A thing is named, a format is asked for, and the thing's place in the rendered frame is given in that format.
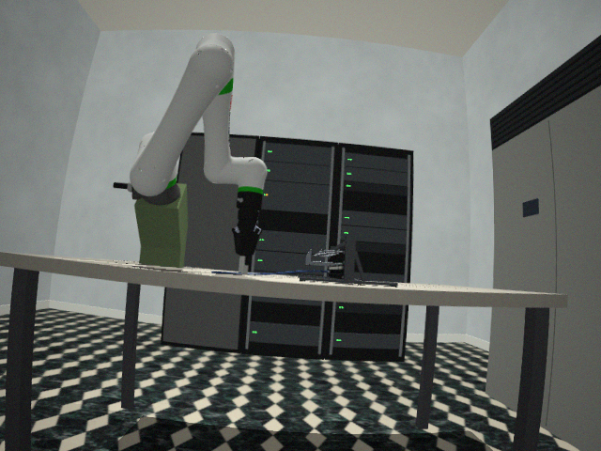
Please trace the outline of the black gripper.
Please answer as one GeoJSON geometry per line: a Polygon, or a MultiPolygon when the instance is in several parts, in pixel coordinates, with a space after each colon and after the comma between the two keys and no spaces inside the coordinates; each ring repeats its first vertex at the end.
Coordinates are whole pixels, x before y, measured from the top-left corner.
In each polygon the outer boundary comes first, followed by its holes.
{"type": "Polygon", "coordinates": [[[232,228],[232,232],[236,254],[239,254],[239,272],[248,274],[249,256],[254,254],[259,236],[262,233],[262,229],[257,226],[258,210],[239,209],[238,219],[238,226],[232,228]]]}

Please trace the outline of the dark grey metal rack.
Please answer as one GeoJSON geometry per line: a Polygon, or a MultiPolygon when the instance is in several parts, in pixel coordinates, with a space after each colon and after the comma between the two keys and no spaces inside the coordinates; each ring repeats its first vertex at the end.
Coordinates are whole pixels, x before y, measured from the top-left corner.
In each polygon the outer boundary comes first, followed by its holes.
{"type": "Polygon", "coordinates": [[[321,252],[316,253],[314,257],[328,257],[329,262],[317,262],[311,261],[312,249],[310,249],[309,253],[306,255],[305,264],[309,265],[317,265],[323,266],[330,265],[328,271],[328,276],[314,276],[314,275],[301,275],[299,274],[300,280],[305,281],[317,281],[317,282],[332,282],[332,283],[347,283],[347,284],[363,284],[363,285],[380,285],[380,286],[390,286],[396,287],[398,283],[387,283],[387,282],[371,282],[366,281],[362,265],[358,256],[358,252],[356,251],[356,236],[346,236],[346,240],[337,246],[331,246],[331,250],[321,250],[321,252]],[[345,246],[345,251],[337,251],[338,249],[345,246]],[[334,253],[335,252],[335,253],[334,253]],[[324,253],[324,254],[323,254],[324,253]],[[337,254],[337,255],[336,255],[337,254]],[[361,279],[354,278],[354,268],[355,268],[355,260],[358,266],[358,270],[361,276],[361,279]],[[312,264],[310,264],[312,263],[312,264]],[[319,264],[321,263],[321,264],[319,264]],[[334,265],[332,265],[334,264],[334,265]],[[338,265],[338,266],[335,266],[338,265]],[[341,265],[341,266],[340,266],[341,265]],[[343,280],[337,280],[343,279],[343,280]],[[357,281],[352,281],[356,279],[357,281]],[[359,281],[362,280],[362,281],[359,281]]]}

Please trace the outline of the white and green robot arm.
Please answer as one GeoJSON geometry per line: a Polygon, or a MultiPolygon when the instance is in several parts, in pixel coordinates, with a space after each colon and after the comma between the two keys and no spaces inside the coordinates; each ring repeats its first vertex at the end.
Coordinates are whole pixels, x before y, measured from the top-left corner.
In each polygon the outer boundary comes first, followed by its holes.
{"type": "Polygon", "coordinates": [[[128,189],[132,199],[144,198],[152,205],[175,202],[180,196],[176,163],[203,116],[206,178],[215,184],[237,184],[238,209],[261,210],[266,165],[256,157],[230,154],[234,53],[232,42],[222,34],[199,40],[159,126],[140,141],[129,183],[114,182],[114,188],[128,189]]]}

